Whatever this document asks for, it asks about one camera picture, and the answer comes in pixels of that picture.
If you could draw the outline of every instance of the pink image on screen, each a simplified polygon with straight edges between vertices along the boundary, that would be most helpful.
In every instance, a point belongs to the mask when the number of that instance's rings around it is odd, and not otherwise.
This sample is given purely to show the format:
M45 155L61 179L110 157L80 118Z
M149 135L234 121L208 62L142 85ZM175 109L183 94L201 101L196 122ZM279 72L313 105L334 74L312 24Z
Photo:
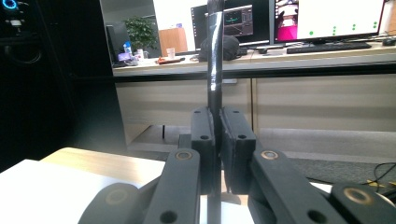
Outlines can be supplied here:
M277 30L278 40L292 40L297 39L297 25L282 26Z

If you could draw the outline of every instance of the monitor screen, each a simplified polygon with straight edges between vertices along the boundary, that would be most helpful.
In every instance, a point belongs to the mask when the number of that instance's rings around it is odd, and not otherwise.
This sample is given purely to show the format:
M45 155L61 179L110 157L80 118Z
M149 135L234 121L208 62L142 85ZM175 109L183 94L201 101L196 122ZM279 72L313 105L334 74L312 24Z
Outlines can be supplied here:
M224 6L224 34L235 36L240 47L269 43L269 2L267 0L228 0ZM195 48L207 38L207 5L191 8Z
M271 0L274 42L378 35L384 0Z
M124 52L123 45L126 41L131 41L125 22L106 22L106 33L111 62L117 62L119 54Z

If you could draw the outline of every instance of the metal rod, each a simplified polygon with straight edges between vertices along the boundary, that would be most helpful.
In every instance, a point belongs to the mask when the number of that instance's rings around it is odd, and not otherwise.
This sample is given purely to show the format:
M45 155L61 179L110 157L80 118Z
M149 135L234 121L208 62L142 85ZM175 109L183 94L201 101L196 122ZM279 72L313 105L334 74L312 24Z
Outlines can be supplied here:
M224 0L208 0L207 103L213 116L216 153L212 192L207 196L207 223L221 223L221 119Z

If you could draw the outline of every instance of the computer monitor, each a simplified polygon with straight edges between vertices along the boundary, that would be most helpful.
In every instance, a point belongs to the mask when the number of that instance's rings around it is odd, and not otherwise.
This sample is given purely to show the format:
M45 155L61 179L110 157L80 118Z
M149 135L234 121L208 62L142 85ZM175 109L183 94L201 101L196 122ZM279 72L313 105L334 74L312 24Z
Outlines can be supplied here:
M378 35L384 0L270 0L274 43Z
M123 45L126 41L131 41L125 22L106 22L106 33L111 62L117 62L119 54L124 52Z
M269 44L268 0L228 0L224 6L224 34L235 36L240 47ZM191 8L195 49L207 38L207 5Z

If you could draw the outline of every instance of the floor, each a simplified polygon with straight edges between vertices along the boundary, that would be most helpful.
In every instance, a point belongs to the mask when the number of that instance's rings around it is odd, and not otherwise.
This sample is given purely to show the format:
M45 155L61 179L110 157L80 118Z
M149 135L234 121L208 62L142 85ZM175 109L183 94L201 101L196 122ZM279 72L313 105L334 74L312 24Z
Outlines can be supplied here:
M128 146L128 153L166 161L168 153L177 150L179 135L185 133L191 133L191 128L165 126L163 138L162 125L150 126ZM262 129L258 139L264 148L282 148L294 167L316 182L361 184L375 179L379 163L396 162L396 133ZM377 174L391 165L380 167ZM384 188L379 192L392 189L389 182L396 182L396 169L381 180Z

